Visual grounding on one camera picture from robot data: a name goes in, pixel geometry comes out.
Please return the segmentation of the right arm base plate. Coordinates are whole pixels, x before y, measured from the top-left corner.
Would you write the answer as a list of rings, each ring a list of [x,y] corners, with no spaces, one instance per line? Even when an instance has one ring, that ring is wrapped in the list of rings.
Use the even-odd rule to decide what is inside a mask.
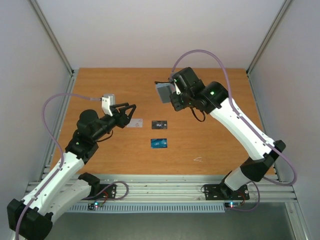
[[[202,191],[206,200],[221,201],[240,201],[249,200],[249,190],[246,184],[242,185],[238,190],[230,190],[227,187],[221,187],[220,184],[205,184]]]

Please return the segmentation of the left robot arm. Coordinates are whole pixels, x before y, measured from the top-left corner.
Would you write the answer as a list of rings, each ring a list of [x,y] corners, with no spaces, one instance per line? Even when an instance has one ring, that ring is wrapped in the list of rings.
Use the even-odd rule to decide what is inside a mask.
[[[71,206],[81,200],[97,199],[105,192],[100,179],[87,172],[68,189],[62,188],[95,154],[106,134],[130,123],[135,110],[136,105],[126,102],[111,105],[102,117],[93,109],[80,114],[77,129],[54,168],[23,199],[13,199],[7,205],[9,227],[16,239],[45,239],[54,222]]]

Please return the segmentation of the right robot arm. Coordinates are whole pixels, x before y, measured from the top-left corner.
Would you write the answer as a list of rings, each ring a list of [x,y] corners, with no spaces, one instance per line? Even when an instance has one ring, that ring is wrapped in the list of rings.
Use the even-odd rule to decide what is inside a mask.
[[[259,182],[286,148],[282,140],[273,140],[241,111],[219,82],[204,85],[191,67],[173,74],[175,91],[170,101],[175,111],[199,110],[219,121],[244,147],[248,159],[228,173],[218,186],[223,199],[234,197],[249,182]]]

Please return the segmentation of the blue credit card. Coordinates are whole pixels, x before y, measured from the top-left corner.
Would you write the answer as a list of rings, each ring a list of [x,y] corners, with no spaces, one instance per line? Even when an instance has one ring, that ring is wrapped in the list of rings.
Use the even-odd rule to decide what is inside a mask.
[[[168,140],[166,138],[153,138],[150,140],[150,147],[152,149],[165,149],[168,147]]]

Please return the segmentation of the white floral credit card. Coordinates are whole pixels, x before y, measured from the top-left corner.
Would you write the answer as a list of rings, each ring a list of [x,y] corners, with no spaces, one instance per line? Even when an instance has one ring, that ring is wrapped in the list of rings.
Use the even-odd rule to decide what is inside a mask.
[[[143,127],[143,119],[142,118],[132,118],[127,128],[142,128]]]

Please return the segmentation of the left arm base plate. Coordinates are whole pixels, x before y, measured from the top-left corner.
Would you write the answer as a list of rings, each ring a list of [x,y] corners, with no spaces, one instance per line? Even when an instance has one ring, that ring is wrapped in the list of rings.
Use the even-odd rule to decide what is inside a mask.
[[[117,185],[112,184],[107,188],[108,184],[100,184],[98,189],[98,195],[88,196],[83,198],[82,200],[101,200],[101,199],[115,199],[117,193]]]

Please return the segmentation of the black VIP credit card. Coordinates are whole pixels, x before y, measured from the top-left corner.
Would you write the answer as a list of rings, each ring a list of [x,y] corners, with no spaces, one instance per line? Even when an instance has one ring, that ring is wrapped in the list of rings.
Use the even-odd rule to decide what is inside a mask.
[[[152,130],[165,130],[168,128],[168,122],[166,120],[152,120],[151,129]]]

